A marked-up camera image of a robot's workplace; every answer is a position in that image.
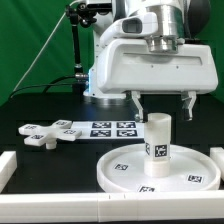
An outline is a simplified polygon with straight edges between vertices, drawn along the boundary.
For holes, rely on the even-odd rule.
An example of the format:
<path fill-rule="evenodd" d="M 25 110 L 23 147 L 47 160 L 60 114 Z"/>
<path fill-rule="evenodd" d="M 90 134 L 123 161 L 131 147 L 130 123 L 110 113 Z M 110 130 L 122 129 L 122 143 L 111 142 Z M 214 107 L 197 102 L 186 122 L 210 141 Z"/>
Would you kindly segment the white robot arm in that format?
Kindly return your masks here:
<path fill-rule="evenodd" d="M 178 94 L 190 120 L 199 94 L 216 89 L 211 49 L 195 43 L 190 16 L 203 27 L 209 0 L 84 0 L 83 19 L 93 25 L 94 63 L 84 96 L 94 103 L 131 100 L 135 119 L 147 119 L 143 94 Z"/>

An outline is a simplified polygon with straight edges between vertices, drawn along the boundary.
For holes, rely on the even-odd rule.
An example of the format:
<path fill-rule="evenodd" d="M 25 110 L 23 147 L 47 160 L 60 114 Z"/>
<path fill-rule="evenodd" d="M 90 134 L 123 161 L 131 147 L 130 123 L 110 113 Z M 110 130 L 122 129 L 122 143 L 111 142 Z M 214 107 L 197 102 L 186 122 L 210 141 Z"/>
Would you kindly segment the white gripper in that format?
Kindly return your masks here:
<path fill-rule="evenodd" d="M 110 25 L 100 37 L 103 50 L 97 60 L 97 86 L 104 93 L 132 91 L 134 118 L 139 123 L 147 120 L 139 91 L 182 92 L 183 117 L 191 121 L 196 93 L 211 92 L 218 85 L 211 50 L 206 45 L 183 44 L 176 54 L 153 53 L 146 38 L 157 30 L 153 12 Z"/>

